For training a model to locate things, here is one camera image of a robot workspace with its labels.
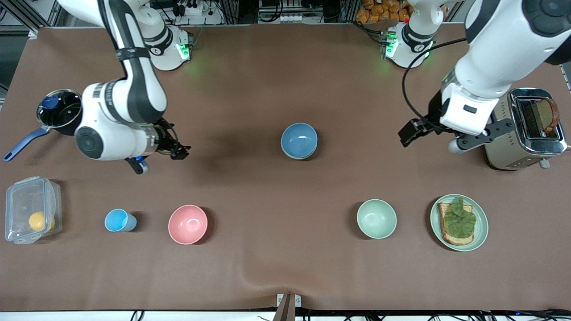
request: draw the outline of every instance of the light green bowl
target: light green bowl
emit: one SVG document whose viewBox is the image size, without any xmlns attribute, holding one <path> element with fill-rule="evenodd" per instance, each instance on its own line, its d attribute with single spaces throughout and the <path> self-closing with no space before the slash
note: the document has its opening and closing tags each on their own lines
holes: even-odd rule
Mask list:
<svg viewBox="0 0 571 321">
<path fill-rule="evenodd" d="M 366 236 L 384 239 L 396 229 L 396 213 L 384 200 L 370 199 L 359 207 L 357 224 Z"/>
<path fill-rule="evenodd" d="M 476 226 L 474 226 L 474 240 L 470 244 L 466 245 L 454 245 L 446 242 L 442 235 L 442 229 L 440 228 L 440 213 L 438 212 L 438 203 L 453 203 L 458 199 L 458 197 L 462 197 L 464 204 L 472 205 L 472 212 L 476 216 Z M 436 203 L 434 203 L 430 211 L 430 225 L 432 226 L 432 231 L 434 231 L 434 234 L 436 234 L 436 237 L 442 242 L 442 244 L 460 252 L 473 251 L 479 248 L 482 246 L 482 244 L 484 244 L 486 238 L 488 237 L 488 218 L 486 217 L 484 210 L 473 199 L 460 194 L 449 194 L 442 196 L 436 201 Z"/>
</svg>

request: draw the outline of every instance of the plastic food container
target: plastic food container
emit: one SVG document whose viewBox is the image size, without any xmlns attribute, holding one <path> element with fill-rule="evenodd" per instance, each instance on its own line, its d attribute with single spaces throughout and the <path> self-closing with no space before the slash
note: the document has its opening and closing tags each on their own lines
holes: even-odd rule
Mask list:
<svg viewBox="0 0 571 321">
<path fill-rule="evenodd" d="M 6 190 L 8 242 L 30 244 L 62 231 L 61 190 L 49 179 L 30 177 Z"/>
</svg>

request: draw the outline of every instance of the green indicator light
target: green indicator light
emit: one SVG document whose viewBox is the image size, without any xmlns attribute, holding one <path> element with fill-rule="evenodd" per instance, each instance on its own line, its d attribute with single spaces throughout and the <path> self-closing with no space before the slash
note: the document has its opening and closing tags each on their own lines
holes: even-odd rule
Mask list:
<svg viewBox="0 0 571 321">
<path fill-rule="evenodd" d="M 387 57 L 393 57 L 395 55 L 395 51 L 399 46 L 399 40 L 395 39 L 393 43 L 387 46 Z"/>
<path fill-rule="evenodd" d="M 182 59 L 185 59 L 185 60 L 186 60 L 186 59 L 188 59 L 188 57 L 190 56 L 190 55 L 189 55 L 189 52 L 188 52 L 188 46 L 186 46 L 186 45 L 183 45 L 183 46 L 177 45 L 177 46 L 176 46 L 176 49 L 178 49 L 178 52 L 179 52 L 180 57 L 181 57 Z"/>
</svg>

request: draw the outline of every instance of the bread slice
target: bread slice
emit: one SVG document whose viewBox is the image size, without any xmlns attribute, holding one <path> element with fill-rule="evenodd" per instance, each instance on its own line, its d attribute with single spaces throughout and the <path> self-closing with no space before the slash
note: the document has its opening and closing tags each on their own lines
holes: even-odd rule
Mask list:
<svg viewBox="0 0 571 321">
<path fill-rule="evenodd" d="M 454 236 L 451 236 L 450 234 L 448 234 L 448 231 L 446 229 L 446 225 L 444 224 L 444 215 L 446 214 L 446 211 L 448 211 L 450 206 L 451 206 L 451 204 L 438 203 L 438 212 L 440 213 L 440 229 L 442 230 L 442 235 L 443 235 L 444 240 L 446 242 L 448 242 L 450 244 L 454 244 L 454 245 L 470 244 L 474 240 L 474 233 L 472 233 L 472 235 L 470 235 L 470 237 L 467 237 L 465 239 L 455 238 Z M 466 212 L 471 213 L 472 212 L 472 205 L 464 204 L 464 210 Z"/>
<path fill-rule="evenodd" d="M 538 122 L 541 131 L 546 134 L 551 133 L 551 131 L 559 124 L 559 108 L 557 104 L 552 99 L 542 99 L 538 101 L 534 106 L 534 113 L 539 116 Z"/>
</svg>

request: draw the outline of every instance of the plate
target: plate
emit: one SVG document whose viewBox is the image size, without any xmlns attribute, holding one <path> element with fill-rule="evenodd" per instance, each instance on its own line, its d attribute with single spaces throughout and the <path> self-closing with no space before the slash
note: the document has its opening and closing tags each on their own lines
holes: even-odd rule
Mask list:
<svg viewBox="0 0 571 321">
<path fill-rule="evenodd" d="M 438 203 L 453 203 L 458 199 L 458 197 L 462 197 L 464 204 L 472 205 L 472 212 L 476 216 L 476 226 L 474 226 L 474 240 L 470 244 L 466 245 L 454 245 L 446 242 L 442 235 L 442 229 L 440 228 L 440 213 L 438 212 Z M 473 199 L 460 194 L 444 195 L 434 203 L 430 211 L 430 225 L 432 226 L 432 231 L 434 231 L 434 234 L 438 240 L 442 242 L 442 244 L 460 252 L 473 251 L 479 248 L 482 246 L 482 244 L 484 244 L 486 238 L 488 237 L 488 218 L 486 217 L 484 210 Z"/>
</svg>

